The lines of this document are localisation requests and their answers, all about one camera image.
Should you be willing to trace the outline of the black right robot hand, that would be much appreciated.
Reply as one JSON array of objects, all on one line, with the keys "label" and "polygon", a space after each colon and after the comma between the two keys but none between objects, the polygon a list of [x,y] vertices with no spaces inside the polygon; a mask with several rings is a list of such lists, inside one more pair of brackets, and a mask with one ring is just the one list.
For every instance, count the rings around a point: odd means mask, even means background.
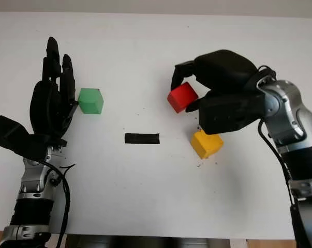
[{"label": "black right robot hand", "polygon": [[229,50],[200,55],[175,65],[167,100],[177,113],[259,115],[264,97],[246,88],[257,72],[250,60]]}]

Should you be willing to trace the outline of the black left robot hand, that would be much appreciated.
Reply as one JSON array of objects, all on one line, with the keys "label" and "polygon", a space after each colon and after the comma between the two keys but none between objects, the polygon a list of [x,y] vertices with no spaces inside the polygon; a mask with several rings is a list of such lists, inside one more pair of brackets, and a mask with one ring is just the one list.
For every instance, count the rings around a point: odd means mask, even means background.
[{"label": "black left robot hand", "polygon": [[72,61],[64,54],[60,59],[58,43],[49,37],[43,58],[42,78],[33,91],[29,116],[35,134],[60,139],[67,132],[78,106],[75,100]]}]

